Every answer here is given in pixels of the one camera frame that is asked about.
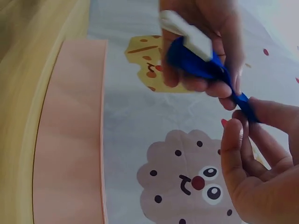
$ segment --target cartoon cookie face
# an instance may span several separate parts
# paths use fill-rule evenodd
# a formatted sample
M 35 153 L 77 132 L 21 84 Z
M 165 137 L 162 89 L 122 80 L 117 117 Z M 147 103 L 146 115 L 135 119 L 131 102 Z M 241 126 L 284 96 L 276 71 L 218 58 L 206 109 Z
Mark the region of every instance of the cartoon cookie face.
M 156 224 L 241 224 L 220 167 L 220 140 L 179 130 L 153 143 L 137 179 L 140 203 Z
M 140 65 L 141 69 L 137 75 L 143 84 L 152 91 L 176 93 L 189 92 L 181 84 L 175 88 L 170 88 L 164 84 L 161 67 L 161 53 L 162 37 L 158 35 L 133 37 L 125 52 L 130 63 Z

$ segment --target brown dot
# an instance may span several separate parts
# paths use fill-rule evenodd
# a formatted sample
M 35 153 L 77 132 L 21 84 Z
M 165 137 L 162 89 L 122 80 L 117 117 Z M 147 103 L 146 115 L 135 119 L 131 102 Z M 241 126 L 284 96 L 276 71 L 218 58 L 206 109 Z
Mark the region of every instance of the brown dot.
M 151 57 L 150 57 L 150 56 L 143 56 L 142 58 L 145 59 L 145 60 L 148 60 L 148 61 L 151 60 Z
M 150 86 L 148 86 L 148 88 L 149 88 L 150 90 L 152 90 L 153 92 L 156 91 L 156 89 L 155 89 L 154 87 L 150 87 Z
M 155 72 L 153 72 L 153 71 L 149 71 L 148 73 L 146 73 L 146 75 L 147 75 L 147 77 L 149 77 L 149 78 L 156 78 L 156 77 L 157 77 L 157 75 L 156 75 Z
M 233 211 L 231 209 L 228 210 L 227 215 L 231 216 L 233 214 Z

